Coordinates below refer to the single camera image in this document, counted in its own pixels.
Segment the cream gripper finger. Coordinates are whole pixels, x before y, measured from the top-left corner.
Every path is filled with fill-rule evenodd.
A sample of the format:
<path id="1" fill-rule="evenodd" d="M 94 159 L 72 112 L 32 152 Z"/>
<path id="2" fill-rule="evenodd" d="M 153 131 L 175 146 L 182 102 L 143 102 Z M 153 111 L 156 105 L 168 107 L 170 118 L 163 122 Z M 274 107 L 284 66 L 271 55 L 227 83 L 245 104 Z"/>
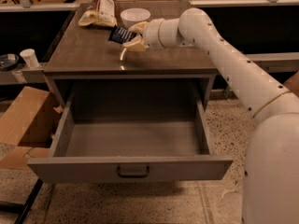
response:
<path id="1" fill-rule="evenodd" d="M 147 25 L 148 25 L 147 21 L 142 21 L 129 27 L 128 31 L 142 35 Z"/>
<path id="2" fill-rule="evenodd" d="M 148 45 L 145 43 L 141 35 L 137 35 L 131 41 L 122 44 L 128 51 L 142 52 L 148 49 Z"/>

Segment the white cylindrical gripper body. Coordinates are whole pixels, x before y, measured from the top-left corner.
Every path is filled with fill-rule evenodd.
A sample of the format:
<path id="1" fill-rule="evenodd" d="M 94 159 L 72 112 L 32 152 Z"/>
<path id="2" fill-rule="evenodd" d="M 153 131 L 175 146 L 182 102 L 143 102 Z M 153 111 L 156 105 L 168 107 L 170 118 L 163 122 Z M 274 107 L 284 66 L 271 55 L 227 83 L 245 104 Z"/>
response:
<path id="1" fill-rule="evenodd" d="M 150 49 L 182 47 L 186 41 L 178 29 L 179 19 L 155 19 L 150 21 L 142 37 Z"/>

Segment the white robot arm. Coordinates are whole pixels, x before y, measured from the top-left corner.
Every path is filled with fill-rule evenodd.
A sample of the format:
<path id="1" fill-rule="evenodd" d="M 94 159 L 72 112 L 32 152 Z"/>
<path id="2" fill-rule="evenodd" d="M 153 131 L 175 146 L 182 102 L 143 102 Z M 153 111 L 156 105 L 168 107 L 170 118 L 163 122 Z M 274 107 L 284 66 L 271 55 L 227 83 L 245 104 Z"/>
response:
<path id="1" fill-rule="evenodd" d="M 130 27 L 131 51 L 192 45 L 214 63 L 257 122 L 245 160 L 242 224 L 299 224 L 299 98 L 225 41 L 205 11 Z"/>

